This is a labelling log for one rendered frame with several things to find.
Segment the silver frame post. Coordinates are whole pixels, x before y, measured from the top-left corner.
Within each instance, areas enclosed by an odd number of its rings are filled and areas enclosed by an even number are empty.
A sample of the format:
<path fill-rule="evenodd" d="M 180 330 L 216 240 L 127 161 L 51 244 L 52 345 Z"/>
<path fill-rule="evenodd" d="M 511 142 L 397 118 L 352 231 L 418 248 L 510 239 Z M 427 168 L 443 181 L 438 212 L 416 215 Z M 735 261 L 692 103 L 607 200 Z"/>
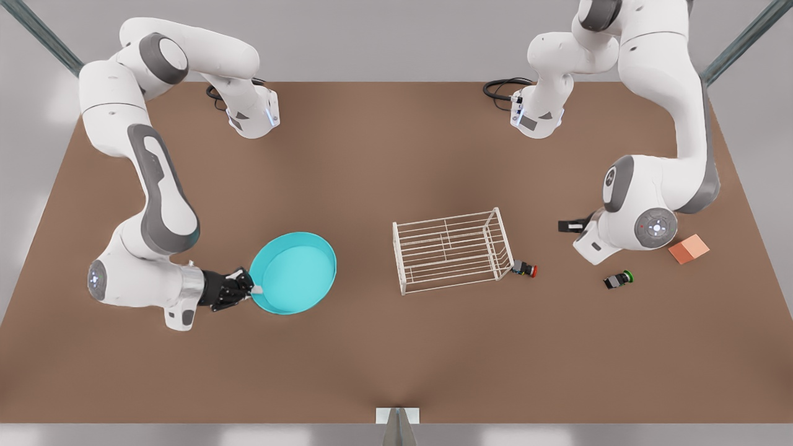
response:
<path fill-rule="evenodd" d="M 84 63 L 44 23 L 24 0 L 0 0 L 2 6 L 37 42 L 41 43 L 74 76 L 79 76 Z"/>
<path fill-rule="evenodd" d="M 382 446 L 417 446 L 413 424 L 420 423 L 419 408 L 377 408 L 375 423 L 385 424 Z"/>
<path fill-rule="evenodd" d="M 701 73 L 705 87 L 710 87 L 754 43 L 757 42 L 790 9 L 793 0 L 771 0 L 746 28 Z"/>

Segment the orange cube block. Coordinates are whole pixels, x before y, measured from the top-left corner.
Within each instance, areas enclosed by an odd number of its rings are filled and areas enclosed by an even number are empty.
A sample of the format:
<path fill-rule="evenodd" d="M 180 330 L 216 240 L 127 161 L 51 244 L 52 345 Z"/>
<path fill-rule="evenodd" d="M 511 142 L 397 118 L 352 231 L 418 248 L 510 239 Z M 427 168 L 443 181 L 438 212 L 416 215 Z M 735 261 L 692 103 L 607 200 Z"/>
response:
<path fill-rule="evenodd" d="M 701 237 L 694 234 L 668 248 L 669 253 L 680 265 L 691 262 L 710 251 Z"/>

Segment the turquoise round plate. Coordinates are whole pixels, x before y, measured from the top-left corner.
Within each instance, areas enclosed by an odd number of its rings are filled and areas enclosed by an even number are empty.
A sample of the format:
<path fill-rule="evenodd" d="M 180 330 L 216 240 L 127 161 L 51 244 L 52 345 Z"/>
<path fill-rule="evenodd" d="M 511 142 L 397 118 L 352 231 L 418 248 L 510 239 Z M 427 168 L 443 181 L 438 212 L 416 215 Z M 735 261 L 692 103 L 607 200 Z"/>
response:
<path fill-rule="evenodd" d="M 337 260 L 331 245 L 311 232 L 290 232 L 269 241 L 254 257 L 252 300 L 277 315 L 302 313 L 317 305 L 335 281 Z"/>

